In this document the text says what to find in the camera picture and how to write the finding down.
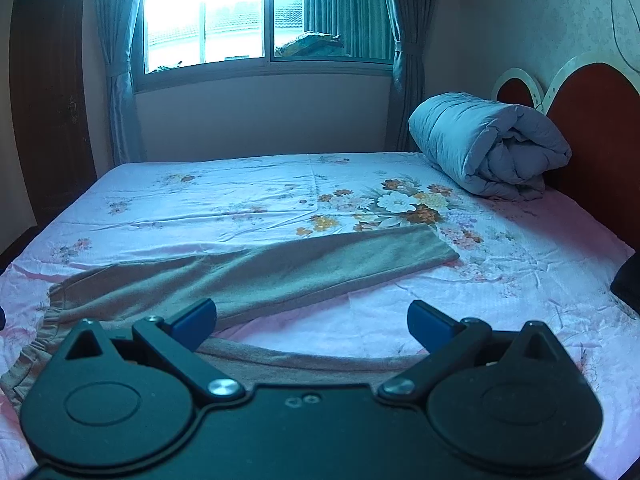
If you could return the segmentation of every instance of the curtain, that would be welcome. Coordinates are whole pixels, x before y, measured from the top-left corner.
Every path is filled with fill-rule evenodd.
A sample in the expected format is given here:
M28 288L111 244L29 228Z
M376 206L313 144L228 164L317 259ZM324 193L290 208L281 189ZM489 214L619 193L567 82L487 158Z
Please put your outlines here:
M131 79L131 41L140 0L95 0L106 64L111 149L116 166L146 159Z
M416 152L409 133L409 116L424 95L422 55L435 0L386 0L396 54L386 120L385 150Z
M385 0L304 0L303 15L305 30L340 35L350 56L392 59Z

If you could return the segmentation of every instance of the metal screw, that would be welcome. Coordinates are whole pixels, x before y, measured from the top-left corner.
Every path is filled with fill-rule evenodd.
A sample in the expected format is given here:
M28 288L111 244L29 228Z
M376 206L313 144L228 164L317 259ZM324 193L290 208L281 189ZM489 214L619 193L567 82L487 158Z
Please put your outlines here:
M232 397L240 391L240 383L233 379L215 379L209 383L207 389L216 397Z
M284 403L290 408L300 408L302 406L302 399L300 399L300 397L289 397Z
M415 390L415 384L409 379L394 377L382 385L382 390L389 395L411 395Z
M309 394L302 397L302 400L304 400L307 404L317 404L318 402L320 402L320 397L316 394Z

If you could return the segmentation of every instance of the bed frame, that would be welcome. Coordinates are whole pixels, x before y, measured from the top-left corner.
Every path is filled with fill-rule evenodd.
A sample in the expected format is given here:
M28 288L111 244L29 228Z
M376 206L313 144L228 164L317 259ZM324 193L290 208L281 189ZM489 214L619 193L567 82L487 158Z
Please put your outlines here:
M493 99L532 106L558 126L573 156L545 175L621 240L640 250L640 76L606 54L574 57L540 101L540 85L520 69L498 80Z

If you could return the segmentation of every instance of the blue comforter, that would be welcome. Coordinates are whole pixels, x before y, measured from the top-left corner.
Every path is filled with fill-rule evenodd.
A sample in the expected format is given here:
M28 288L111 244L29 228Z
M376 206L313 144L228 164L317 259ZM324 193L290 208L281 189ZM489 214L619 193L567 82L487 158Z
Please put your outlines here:
M480 196L539 198L542 174L571 158L569 144L544 114L466 93L426 100L409 118L409 130L432 166Z

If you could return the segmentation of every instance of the wire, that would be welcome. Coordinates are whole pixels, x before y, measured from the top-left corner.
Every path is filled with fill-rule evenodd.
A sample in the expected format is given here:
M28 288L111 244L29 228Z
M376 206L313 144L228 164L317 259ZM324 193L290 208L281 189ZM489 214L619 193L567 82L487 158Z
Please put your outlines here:
M629 2L629 7L631 7L631 11L634 14L634 18L636 19L636 25L638 26L638 32L640 32L640 22L638 21L638 15L636 14L636 10L634 9L634 5L631 3L631 0L627 0ZM613 14L613 0L610 0L610 9L611 9L611 25L613 26L613 41L615 41L616 43L616 48L618 50L618 53L620 54L620 56L622 57L622 60L625 62L625 64L634 72L640 74L640 69L636 68L635 66L631 65L631 63L629 63L626 60L626 57L624 54L622 54L622 51L620 50L620 45L618 44L618 35L616 34L616 19L614 17Z

